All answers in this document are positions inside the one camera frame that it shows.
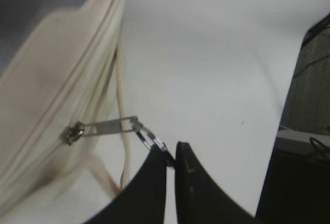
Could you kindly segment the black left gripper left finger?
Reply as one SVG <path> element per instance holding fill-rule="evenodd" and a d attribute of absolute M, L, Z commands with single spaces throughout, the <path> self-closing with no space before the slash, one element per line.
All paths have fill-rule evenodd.
<path fill-rule="evenodd" d="M 164 223 L 168 154 L 152 147 L 129 185 L 85 223 Z"/>

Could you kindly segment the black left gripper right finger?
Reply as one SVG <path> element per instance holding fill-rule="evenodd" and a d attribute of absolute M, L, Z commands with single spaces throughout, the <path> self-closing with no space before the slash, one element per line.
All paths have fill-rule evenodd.
<path fill-rule="evenodd" d="M 186 142 L 176 145 L 175 200 L 178 223 L 260 223 L 213 181 Z"/>

